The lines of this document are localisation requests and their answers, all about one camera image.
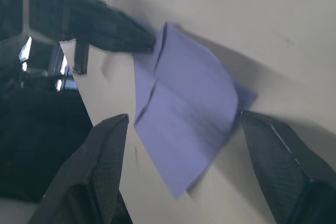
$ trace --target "black plastic part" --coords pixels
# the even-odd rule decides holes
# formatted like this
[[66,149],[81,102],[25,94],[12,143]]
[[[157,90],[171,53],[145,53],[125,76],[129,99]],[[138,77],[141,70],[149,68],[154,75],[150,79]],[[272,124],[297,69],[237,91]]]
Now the black plastic part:
[[89,60],[89,44],[76,39],[73,58],[73,72],[79,76],[86,74]]
[[152,52],[155,37],[122,11],[98,0],[67,0],[71,6],[71,33],[111,52]]
[[29,0],[29,26],[54,41],[71,40],[64,0]]
[[118,197],[128,122],[127,115],[118,115],[91,130],[58,171],[29,224],[116,223],[123,207]]
[[19,35],[23,29],[23,0],[0,0],[0,41]]
[[242,112],[241,122],[260,187],[277,224],[336,223],[336,173],[291,127]]

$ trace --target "fabric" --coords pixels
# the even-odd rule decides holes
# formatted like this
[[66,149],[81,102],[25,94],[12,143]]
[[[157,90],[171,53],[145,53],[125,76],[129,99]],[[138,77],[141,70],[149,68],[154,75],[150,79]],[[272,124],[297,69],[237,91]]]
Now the fabric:
[[169,191],[179,197],[229,136],[238,109],[256,95],[236,84],[218,59],[172,24],[154,52],[134,57],[135,129]]

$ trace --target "white table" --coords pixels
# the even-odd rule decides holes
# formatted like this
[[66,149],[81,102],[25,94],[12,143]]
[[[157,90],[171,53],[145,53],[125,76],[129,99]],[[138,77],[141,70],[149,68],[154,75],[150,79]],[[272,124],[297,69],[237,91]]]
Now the white table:
[[[204,38],[233,76],[258,92],[253,110],[294,122],[336,169],[336,0],[105,1],[156,28],[171,20]],[[72,64],[73,44],[62,47]],[[88,75],[75,79],[93,124],[130,115],[120,189],[135,224],[275,223],[242,131],[189,193],[174,200],[133,127],[132,57],[91,48]]]

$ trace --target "white surface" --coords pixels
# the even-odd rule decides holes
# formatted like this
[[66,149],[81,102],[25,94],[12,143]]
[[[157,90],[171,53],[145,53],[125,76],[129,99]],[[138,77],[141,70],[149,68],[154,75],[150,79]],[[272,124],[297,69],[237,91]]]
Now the white surface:
[[[336,0],[106,1],[156,28],[170,20],[205,38],[234,77],[258,92],[253,110],[293,121],[307,144],[336,168]],[[73,45],[63,49],[71,64]],[[241,131],[189,194],[174,200],[133,128],[131,56],[91,48],[88,75],[76,82],[94,124],[130,115],[120,188],[134,223],[274,223]]]

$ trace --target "purple cloth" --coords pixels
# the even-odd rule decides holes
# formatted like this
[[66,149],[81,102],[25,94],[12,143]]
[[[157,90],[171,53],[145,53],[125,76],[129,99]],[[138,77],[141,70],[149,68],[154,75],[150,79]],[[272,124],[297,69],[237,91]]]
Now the purple cloth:
[[134,71],[135,129],[177,198],[218,153],[237,110],[256,96],[172,24],[157,34],[152,54],[134,57]]

